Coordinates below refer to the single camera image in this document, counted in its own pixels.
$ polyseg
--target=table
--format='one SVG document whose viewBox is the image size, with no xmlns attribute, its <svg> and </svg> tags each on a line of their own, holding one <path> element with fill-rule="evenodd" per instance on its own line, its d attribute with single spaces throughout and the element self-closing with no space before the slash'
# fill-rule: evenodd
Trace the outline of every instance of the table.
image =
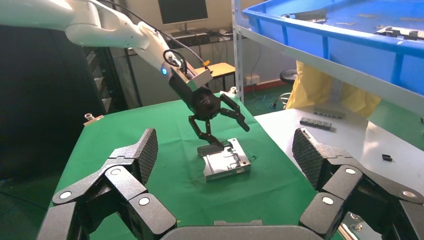
<svg viewBox="0 0 424 240">
<path fill-rule="evenodd" d="M 199 140 L 188 123 L 192 113 L 172 101 L 105 115 L 84 128 L 56 192 L 98 170 L 111 152 L 136 143 L 146 128 L 157 131 L 159 151 L 147 183 L 177 219 L 178 226 L 213 225 L 214 221 L 265 225 L 297 225 L 315 191 L 290 159 L 267 135 L 238 99 L 250 126 L 244 132 L 235 120 L 218 115 L 211 121 L 220 140 L 236 137 L 251 162 L 251 171 L 205 182 Z M 133 240 L 117 214 L 105 218 L 92 240 Z"/>
<path fill-rule="evenodd" d="M 234 66 L 231 66 L 230 64 L 226 62 L 220 62 L 217 64 L 209 65 L 207 66 L 210 71 L 212 71 L 212 79 L 219 79 L 222 78 L 222 90 L 225 92 L 227 91 L 225 86 L 225 77 L 236 74 L 236 68 Z M 196 72 L 200 73 L 203 71 L 204 68 L 196 68 Z M 236 76 L 234 76 L 234 86 L 236 85 Z"/>
<path fill-rule="evenodd" d="M 255 119 L 300 171 L 293 157 L 293 136 L 297 128 L 307 128 L 320 143 L 345 149 L 365 168 L 424 195 L 421 176 L 424 174 L 423 151 L 338 103 L 324 103 L 316 107 L 345 113 L 345 119 L 315 115 L 314 106 L 272 112 L 256 116 Z M 303 117 L 332 123 L 335 132 L 300 125 Z M 390 155 L 393 161 L 383 161 L 382 154 Z M 360 239 L 378 239 L 366 224 L 356 234 Z"/>
</svg>

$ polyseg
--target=green tablecloth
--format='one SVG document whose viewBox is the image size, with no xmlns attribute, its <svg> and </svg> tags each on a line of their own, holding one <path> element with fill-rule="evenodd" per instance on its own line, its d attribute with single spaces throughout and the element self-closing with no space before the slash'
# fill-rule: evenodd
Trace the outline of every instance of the green tablecloth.
<svg viewBox="0 0 424 240">
<path fill-rule="evenodd" d="M 106 115 L 86 126 L 56 192 L 97 171 L 114 149 L 136 143 L 146 128 L 155 128 L 159 152 L 147 188 L 176 217 L 179 227 L 213 225 L 216 220 L 297 225 L 315 191 L 240 101 L 236 102 L 250 131 L 244 132 L 235 120 L 219 115 L 211 121 L 212 133 L 220 140 L 238 139 L 251 160 L 250 173 L 205 182 L 205 162 L 197 155 L 197 147 L 207 142 L 196 137 L 188 122 L 192 113 L 178 100 Z M 198 124 L 204 129 L 203 122 Z M 91 239 L 133 240 L 134 236 L 113 214 Z"/>
</svg>

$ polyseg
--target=blue bin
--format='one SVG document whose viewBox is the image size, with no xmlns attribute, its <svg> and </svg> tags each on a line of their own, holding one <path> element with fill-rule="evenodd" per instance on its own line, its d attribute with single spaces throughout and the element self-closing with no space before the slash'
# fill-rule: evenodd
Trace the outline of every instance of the blue bin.
<svg viewBox="0 0 424 240">
<path fill-rule="evenodd" d="M 282 17 L 322 8 L 323 24 Z M 374 34 L 424 30 L 424 0 L 269 0 L 243 13 L 258 34 L 424 96 L 424 42 Z"/>
</svg>

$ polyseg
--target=computer monitor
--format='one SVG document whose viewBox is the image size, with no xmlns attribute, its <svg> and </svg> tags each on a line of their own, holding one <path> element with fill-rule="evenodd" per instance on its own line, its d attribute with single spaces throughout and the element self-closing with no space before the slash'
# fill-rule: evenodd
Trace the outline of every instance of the computer monitor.
<svg viewBox="0 0 424 240">
<path fill-rule="evenodd" d="M 179 24 L 208 18 L 205 0 L 158 0 L 163 24 Z"/>
</svg>

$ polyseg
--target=green floor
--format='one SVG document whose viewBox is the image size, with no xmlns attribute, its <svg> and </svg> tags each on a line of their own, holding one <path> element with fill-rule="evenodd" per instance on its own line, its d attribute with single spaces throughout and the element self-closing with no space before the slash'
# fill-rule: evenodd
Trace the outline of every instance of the green floor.
<svg viewBox="0 0 424 240">
<path fill-rule="evenodd" d="M 254 116 L 271 113 L 277 111 L 270 107 L 271 103 L 290 91 L 291 86 L 283 85 L 245 93 L 244 105 Z M 420 116 L 383 100 L 369 120 L 424 151 Z M 0 182 L 1 240 L 35 239 L 59 178 L 60 173 L 54 173 L 20 182 Z"/>
</svg>

